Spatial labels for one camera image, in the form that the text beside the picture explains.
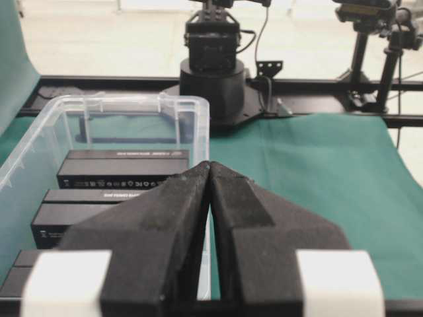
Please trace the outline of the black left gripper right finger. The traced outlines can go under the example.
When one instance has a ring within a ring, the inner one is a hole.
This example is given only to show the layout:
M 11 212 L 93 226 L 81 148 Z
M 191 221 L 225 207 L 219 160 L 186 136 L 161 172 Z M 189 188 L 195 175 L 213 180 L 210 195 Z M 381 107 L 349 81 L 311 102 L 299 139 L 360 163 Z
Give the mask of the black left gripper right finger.
M 296 250 L 349 250 L 343 230 L 246 176 L 210 164 L 221 298 L 239 316 L 302 316 Z

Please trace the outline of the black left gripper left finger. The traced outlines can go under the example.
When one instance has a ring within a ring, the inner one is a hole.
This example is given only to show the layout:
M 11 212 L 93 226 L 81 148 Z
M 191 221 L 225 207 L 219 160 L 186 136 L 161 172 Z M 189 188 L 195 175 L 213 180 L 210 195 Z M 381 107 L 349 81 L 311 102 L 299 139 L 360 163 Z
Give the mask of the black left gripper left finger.
M 174 305 L 196 301 L 209 171 L 201 162 L 68 228 L 60 250 L 112 253 L 100 294 L 105 316 L 167 316 Z

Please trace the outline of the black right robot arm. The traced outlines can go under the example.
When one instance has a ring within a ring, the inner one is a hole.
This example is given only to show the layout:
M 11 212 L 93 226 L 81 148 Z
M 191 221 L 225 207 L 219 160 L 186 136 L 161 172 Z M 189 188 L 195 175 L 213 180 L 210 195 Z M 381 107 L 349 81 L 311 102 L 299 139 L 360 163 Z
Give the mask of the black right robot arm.
M 210 103 L 210 126 L 227 130 L 263 114 L 260 93 L 247 84 L 244 63 L 238 59 L 239 22 L 227 9 L 233 1 L 203 1 L 185 24 L 188 58 L 180 64 L 177 85 L 170 95 L 199 96 Z

